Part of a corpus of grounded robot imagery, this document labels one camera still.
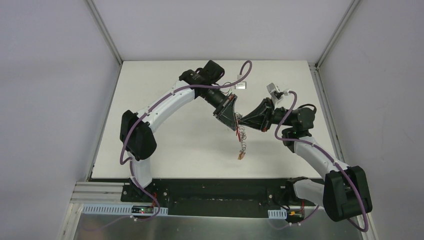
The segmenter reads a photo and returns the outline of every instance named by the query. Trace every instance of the connector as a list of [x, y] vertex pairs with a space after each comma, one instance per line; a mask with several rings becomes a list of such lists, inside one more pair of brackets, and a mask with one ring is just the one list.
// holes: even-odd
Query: connector
[[290, 88], [287, 88], [287, 89], [284, 89], [282, 91], [282, 93], [284, 94], [284, 96], [288, 96], [288, 95], [290, 95], [290, 91], [291, 91], [291, 89]]

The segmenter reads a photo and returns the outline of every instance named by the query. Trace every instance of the cable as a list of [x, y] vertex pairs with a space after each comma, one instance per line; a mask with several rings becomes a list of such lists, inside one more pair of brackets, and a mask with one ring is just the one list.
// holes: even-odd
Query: cable
[[305, 217], [302, 221], [300, 221], [300, 222], [297, 222], [297, 223], [295, 223], [295, 224], [291, 224], [291, 223], [289, 223], [289, 224], [287, 224], [287, 225], [285, 225], [285, 226], [282, 226], [282, 227], [276, 227], [276, 226], [274, 226], [274, 225], [272, 225], [272, 223], [268, 220], [268, 223], [269, 223], [269, 225], [273, 228], [273, 229], [275, 229], [275, 230], [283, 230], [283, 229], [285, 229], [285, 228], [288, 228], [288, 227], [291, 227], [291, 226], [300, 226], [301, 224], [303, 224], [306, 220], [308, 220], [308, 219], [310, 219], [316, 212], [317, 212], [317, 210], [320, 208], [320, 206], [319, 205], [316, 205], [316, 207], [315, 207], [315, 209], [307, 216], [307, 217]]
[[300, 105], [297, 109], [301, 109], [303, 107], [313, 107], [313, 113], [314, 114], [317, 113], [317, 107], [314, 104], [306, 103], [306, 104]]
[[[243, 69], [245, 68], [245, 66], [249, 64], [249, 69], [247, 70], [246, 74], [243, 75], [239, 80], [228, 84], [228, 85], [222, 85], [222, 86], [211, 86], [211, 85], [199, 85], [199, 84], [194, 84], [194, 85], [187, 85], [187, 86], [182, 86], [177, 88], [174, 93], [177, 93], [181, 90], [184, 89], [192, 89], [192, 88], [201, 88], [201, 89], [222, 89], [222, 88], [228, 88], [228, 87], [232, 87], [238, 83], [240, 83], [241, 81], [243, 81], [245, 78], [247, 78], [247, 76], [250, 74], [251, 70], [252, 70], [252, 61], [247, 60], [244, 62], [244, 64], [241, 66], [241, 70], [240, 70], [240, 74], [243, 73]], [[148, 113], [151, 113], [153, 111], [153, 109], [155, 109], [159, 104], [161, 104], [163, 101], [165, 101], [167, 98], [169, 98], [170, 96], [172, 96], [172, 93], [168, 93], [167, 95], [165, 95], [164, 97], [162, 97], [161, 99], [159, 99], [153, 106], [151, 106], [147, 111]], [[131, 134], [133, 133], [134, 129], [136, 128], [136, 126], [147, 116], [147, 113], [145, 112], [143, 115], [140, 116], [140, 118], [132, 125], [132, 127], [129, 129], [128, 134], [126, 135], [126, 138], [123, 142], [123, 146], [121, 149], [121, 153], [120, 153], [120, 157], [119, 157], [119, 163], [121, 165], [124, 165], [128, 160], [131, 160], [131, 157], [128, 157], [127, 159], [124, 159], [124, 153], [125, 150], [127, 148], [127, 144], [128, 141], [130, 139]]]
[[[252, 64], [252, 61], [250, 61], [250, 60], [247, 60], [247, 61], [245, 61], [244, 63], [243, 63], [243, 65], [241, 66], [241, 69], [240, 69], [240, 75], [243, 73], [243, 69], [245, 68], [245, 66], [247, 65], [247, 64], [249, 64], [249, 69], [247, 70], [247, 72], [246, 72], [246, 74], [245, 75], [243, 75], [239, 80], [237, 80], [237, 81], [235, 81], [235, 82], [233, 82], [233, 83], [230, 83], [230, 84], [228, 84], [228, 85], [222, 85], [222, 86], [211, 86], [211, 85], [200, 85], [200, 84], [194, 84], [194, 85], [187, 85], [187, 86], [182, 86], [182, 87], [179, 87], [179, 88], [177, 88], [177, 89], [175, 89], [175, 91], [174, 91], [174, 93], [177, 93], [177, 92], [179, 92], [179, 91], [181, 91], [181, 90], [184, 90], [184, 89], [193, 89], [193, 88], [201, 88], [201, 89], [222, 89], [222, 88], [228, 88], [228, 87], [232, 87], [232, 86], [234, 86], [234, 85], [236, 85], [236, 84], [238, 84], [238, 83], [240, 83], [241, 81], [243, 81], [244, 79], [246, 79], [247, 78], [247, 76], [251, 73], [251, 70], [252, 70], [252, 66], [253, 66], [253, 64]], [[160, 105], [163, 101], [165, 101], [167, 98], [169, 98], [170, 96], [172, 96], [173, 94], [172, 93], [168, 93], [168, 94], [166, 94], [164, 97], [162, 97], [161, 99], [159, 99], [155, 104], [153, 104], [153, 106], [151, 106], [148, 110], [147, 110], [147, 112], [148, 113], [151, 113], [152, 111], [153, 111], [153, 109], [155, 109], [158, 105]], [[145, 193], [147, 196], [149, 196], [155, 203], [156, 203], [156, 205], [157, 205], [157, 207], [158, 207], [158, 210], [157, 210], [157, 212], [155, 213], [155, 214], [153, 214], [153, 215], [151, 215], [150, 217], [148, 217], [148, 218], [144, 218], [144, 219], [140, 219], [140, 221], [148, 221], [148, 220], [151, 220], [151, 219], [153, 219], [154, 217], [156, 217], [159, 213], [160, 213], [160, 211], [161, 211], [161, 206], [159, 205], [159, 202], [158, 202], [158, 200], [156, 199], [156, 198], [154, 198], [150, 193], [148, 193], [141, 185], [140, 185], [140, 183], [137, 181], [137, 178], [136, 178], [136, 176], [134, 175], [134, 171], [133, 171], [133, 164], [132, 164], [132, 161], [133, 161], [133, 158], [132, 157], [127, 157], [125, 160], [124, 160], [124, 154], [125, 154], [125, 150], [127, 149], [127, 144], [128, 144], [128, 141], [130, 140], [130, 136], [131, 136], [131, 134], [133, 134], [133, 131], [134, 131], [134, 129], [136, 128], [136, 126], [148, 115], [148, 113], [144, 113], [143, 115], [141, 115], [140, 116], [140, 118], [137, 120], [137, 121], [135, 121], [135, 123], [131, 126], [131, 128], [129, 129], [129, 131], [128, 131], [128, 134], [126, 135], [126, 138], [125, 138], [125, 140], [123, 141], [123, 145], [122, 145], [122, 149], [121, 149], [121, 152], [120, 152], [120, 156], [119, 156], [119, 163], [121, 164], [121, 165], [124, 165], [126, 162], [128, 162], [128, 161], [131, 161], [131, 164], [129, 165], [129, 170], [130, 170], [130, 172], [131, 172], [131, 178], [132, 178], [132, 180], [133, 180], [133, 182], [134, 182], [134, 184], [139, 188], [139, 189], [141, 189], [142, 191], [143, 191], [143, 193]]]
[[335, 160], [333, 159], [333, 157], [327, 152], [325, 151], [322, 147], [313, 144], [310, 141], [306, 141], [306, 140], [302, 140], [302, 139], [296, 139], [296, 138], [282, 138], [278, 136], [278, 132], [280, 130], [280, 127], [283, 125], [284, 121], [287, 119], [287, 117], [290, 115], [290, 113], [293, 111], [293, 108], [295, 107], [295, 104], [298, 100], [298, 95], [296, 94], [296, 92], [294, 91], [289, 91], [289, 93], [294, 95], [294, 100], [293, 100], [293, 104], [291, 105], [291, 107], [288, 109], [288, 111], [285, 113], [284, 117], [281, 119], [281, 121], [278, 123], [277, 128], [275, 129], [275, 133], [274, 136], [276, 139], [281, 140], [281, 141], [291, 141], [291, 142], [299, 142], [299, 143], [304, 143], [304, 144], [308, 144], [311, 145], [313, 148], [318, 149], [320, 152], [322, 152], [333, 164], [334, 166], [341, 172], [341, 174], [344, 176], [344, 178], [347, 180], [347, 182], [349, 183], [350, 187], [352, 188], [353, 192], [355, 193], [355, 196], [358, 200], [359, 203], [359, 207], [360, 207], [360, 211], [362, 213], [362, 217], [363, 217], [363, 222], [364, 222], [364, 228], [361, 228], [360, 226], [358, 226], [355, 222], [353, 222], [351, 219], [348, 219], [348, 221], [355, 227], [357, 228], [359, 231], [366, 233], [368, 231], [368, 218], [367, 218], [367, 213], [365, 211], [365, 207], [364, 207], [364, 203], [362, 202], [361, 196], [358, 192], [358, 189], [356, 188], [355, 184], [352, 182], [351, 178], [348, 176], [348, 174], [343, 170], [343, 168], [337, 163], [335, 162]]
[[[157, 197], [158, 197], [158, 195], [156, 194], [156, 192], [154, 192], [154, 193], [153, 193], [153, 195], [154, 195], [154, 196], [153, 196], [154, 198], [157, 198]], [[155, 204], [156, 204], [156, 203], [153, 201], [153, 202], [151, 203], [150, 207], [154, 207], [154, 206], [155, 206]]]
[[302, 207], [300, 208], [300, 213], [305, 215], [305, 200], [302, 199]]
[[280, 208], [286, 210], [287, 212], [290, 211], [290, 207], [288, 205], [281, 205], [280, 203], [277, 202], [277, 200], [275, 199], [274, 196], [272, 196], [272, 201], [277, 204]]
[[[230, 84], [231, 82], [230, 81], [226, 81], [226, 82], [224, 82], [224, 85], [225, 84]], [[230, 89], [228, 89], [228, 91], [226, 91], [226, 92], [222, 92], [223, 94], [228, 94], [229, 92], [231, 92], [231, 88]]]

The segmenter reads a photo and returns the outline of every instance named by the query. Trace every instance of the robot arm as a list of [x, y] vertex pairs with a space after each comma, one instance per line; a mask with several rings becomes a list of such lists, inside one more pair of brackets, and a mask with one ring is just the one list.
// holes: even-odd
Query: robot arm
[[[278, 124], [287, 113], [283, 107], [275, 108], [275, 104], [282, 99], [283, 93], [274, 84], [270, 84], [267, 89], [271, 98], [263, 99], [256, 109], [237, 120], [234, 111], [237, 96], [235, 94], [224, 95], [219, 89], [212, 86], [223, 75], [224, 69], [215, 62], [209, 61], [204, 68], [185, 71], [179, 77], [179, 81], [150, 106], [136, 113], [128, 110], [122, 115], [120, 139], [122, 142], [127, 139], [125, 150], [134, 160], [131, 164], [136, 165], [133, 167], [135, 177], [142, 187], [148, 185], [152, 180], [150, 156], [157, 148], [153, 133], [165, 119], [197, 97], [204, 98], [212, 105], [215, 108], [213, 115], [233, 131], [236, 130], [237, 125], [244, 125], [266, 132], [272, 124]], [[293, 153], [305, 159], [319, 173], [324, 179], [324, 185], [305, 177], [292, 178], [286, 184], [286, 190], [290, 193], [288, 201], [306, 199], [324, 206], [328, 216], [335, 222], [358, 216], [361, 214], [361, 209], [352, 188], [347, 184], [347, 179], [325, 154], [314, 147], [314, 145], [319, 145], [309, 133], [309, 129], [314, 127], [316, 108], [312, 110], [307, 106], [315, 108], [311, 104], [305, 104], [289, 114], [283, 125], [290, 127], [282, 131], [282, 136], [285, 139], [304, 140], [313, 144], [299, 141], [283, 141], [283, 143]], [[369, 213], [372, 210], [372, 202], [364, 170], [359, 166], [350, 167], [338, 160], [335, 162], [352, 180], [360, 193], [365, 211]]]

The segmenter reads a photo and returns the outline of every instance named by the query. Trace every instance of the white wall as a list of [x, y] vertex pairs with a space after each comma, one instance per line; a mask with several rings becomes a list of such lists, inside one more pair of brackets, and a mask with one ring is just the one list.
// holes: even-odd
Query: white wall
[[315, 62], [351, 0], [95, 0], [126, 61]]
[[118, 65], [84, 1], [0, 3], [0, 239], [55, 239]]
[[380, 239], [421, 239], [424, 1], [364, 0], [321, 68], [342, 150], [366, 171]]

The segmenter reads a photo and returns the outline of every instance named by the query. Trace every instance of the white table surface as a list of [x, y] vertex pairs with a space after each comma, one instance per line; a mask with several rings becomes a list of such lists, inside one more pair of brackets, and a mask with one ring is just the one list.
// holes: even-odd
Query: white table surface
[[[92, 178], [128, 178], [130, 167], [119, 164], [122, 142], [121, 117], [126, 110], [145, 108], [168, 91], [182, 72], [203, 67], [207, 61], [125, 61], [113, 96]], [[234, 82], [244, 61], [216, 61], [225, 69], [218, 82]], [[318, 143], [334, 154], [311, 72], [306, 61], [253, 61], [246, 79], [247, 88], [234, 90], [238, 96], [235, 111], [246, 115], [263, 98], [266, 86], [275, 83], [280, 90], [290, 88], [298, 95], [297, 106], [317, 106], [314, 128]], [[277, 107], [288, 108], [293, 96]], [[154, 134], [157, 149], [151, 157], [153, 178], [319, 178], [309, 164], [274, 138], [275, 125], [267, 132], [246, 127], [247, 149], [237, 160], [240, 144], [235, 135], [212, 115], [214, 108], [198, 97], [175, 112]]]

